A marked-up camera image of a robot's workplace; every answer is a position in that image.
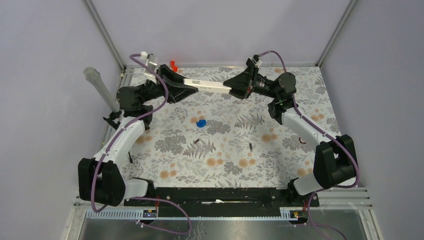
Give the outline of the white remote control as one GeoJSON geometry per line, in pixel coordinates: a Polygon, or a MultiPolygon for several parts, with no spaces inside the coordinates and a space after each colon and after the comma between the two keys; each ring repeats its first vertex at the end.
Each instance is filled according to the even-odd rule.
{"type": "Polygon", "coordinates": [[[229,94],[231,87],[224,86],[222,82],[214,82],[207,80],[191,79],[185,78],[183,83],[187,86],[195,87],[199,91],[209,92],[209,93],[220,93],[220,94],[229,94]]]}

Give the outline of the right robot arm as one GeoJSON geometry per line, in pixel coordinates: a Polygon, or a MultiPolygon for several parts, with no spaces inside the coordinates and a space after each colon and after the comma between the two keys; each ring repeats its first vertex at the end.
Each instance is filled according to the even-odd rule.
{"type": "Polygon", "coordinates": [[[270,80],[259,73],[259,68],[259,61],[249,59],[246,69],[225,80],[223,85],[238,99],[247,99],[252,93],[272,98],[267,105],[271,118],[313,148],[313,170],[290,181],[287,201],[299,206],[307,199],[307,194],[333,187],[344,188],[343,183],[351,179],[355,181],[350,187],[357,186],[360,171],[353,139],[347,134],[332,135],[300,112],[295,99],[297,81],[294,74],[284,71],[275,80],[270,80]]]}

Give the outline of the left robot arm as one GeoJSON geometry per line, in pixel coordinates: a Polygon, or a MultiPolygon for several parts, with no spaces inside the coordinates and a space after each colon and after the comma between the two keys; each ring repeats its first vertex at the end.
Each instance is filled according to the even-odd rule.
{"type": "Polygon", "coordinates": [[[146,102],[164,97],[163,107],[197,93],[198,88],[186,85],[184,77],[163,64],[152,72],[155,81],[122,87],[117,92],[117,99],[113,99],[95,68],[87,67],[83,74],[111,107],[112,112],[106,121],[115,133],[98,153],[91,158],[82,158],[78,163],[79,197],[89,201],[95,212],[98,212],[96,204],[116,207],[131,198],[136,198],[144,206],[152,204],[155,200],[152,181],[137,177],[127,179],[120,171],[133,144],[149,129],[153,113],[159,110],[146,102]]]}

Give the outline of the red plastic piece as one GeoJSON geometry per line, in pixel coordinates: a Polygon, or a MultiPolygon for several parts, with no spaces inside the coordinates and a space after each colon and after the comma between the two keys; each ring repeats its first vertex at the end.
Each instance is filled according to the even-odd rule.
{"type": "Polygon", "coordinates": [[[171,68],[171,70],[172,70],[173,72],[177,72],[177,71],[178,71],[178,67],[176,66],[176,64],[175,64],[175,61],[174,61],[174,60],[171,60],[171,61],[169,62],[169,65],[170,65],[170,68],[171,68]]]}

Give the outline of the blue plastic piece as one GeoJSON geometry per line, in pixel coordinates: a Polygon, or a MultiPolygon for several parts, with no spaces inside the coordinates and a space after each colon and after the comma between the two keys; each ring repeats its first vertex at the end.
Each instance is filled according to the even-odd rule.
{"type": "Polygon", "coordinates": [[[200,119],[196,122],[196,126],[198,128],[203,128],[206,126],[206,124],[207,124],[207,121],[205,119],[200,119]]]}

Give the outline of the floral patterned table mat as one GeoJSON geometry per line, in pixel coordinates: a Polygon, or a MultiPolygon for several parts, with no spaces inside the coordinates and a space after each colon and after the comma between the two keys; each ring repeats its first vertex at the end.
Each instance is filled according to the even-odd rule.
{"type": "Polygon", "coordinates": [[[255,93],[241,100],[200,91],[166,104],[133,144],[132,161],[121,172],[156,187],[285,187],[313,171],[315,154],[270,117],[271,101],[255,93]],[[201,119],[206,125],[197,127],[201,119]]]}

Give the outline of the microphone on black tripod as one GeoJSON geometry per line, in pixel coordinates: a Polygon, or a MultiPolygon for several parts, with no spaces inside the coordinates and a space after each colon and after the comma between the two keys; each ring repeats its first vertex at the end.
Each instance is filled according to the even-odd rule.
{"type": "Polygon", "coordinates": [[[128,159],[128,152],[131,150],[136,139],[145,129],[143,123],[136,121],[130,123],[135,118],[132,116],[122,117],[122,110],[110,91],[105,86],[100,73],[93,67],[83,70],[85,79],[93,85],[106,104],[110,107],[111,113],[103,120],[114,130],[107,142],[103,143],[101,149],[91,158],[82,158],[78,167],[95,167],[97,165],[120,166],[128,159]]]}

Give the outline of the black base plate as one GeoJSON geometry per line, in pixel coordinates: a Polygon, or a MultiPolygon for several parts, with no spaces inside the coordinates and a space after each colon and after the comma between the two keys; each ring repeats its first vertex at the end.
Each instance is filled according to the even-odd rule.
{"type": "Polygon", "coordinates": [[[298,195],[277,187],[156,187],[147,192],[153,201],[129,199],[126,207],[152,207],[159,217],[259,218],[280,217],[282,208],[318,207],[317,196],[298,195]]]}

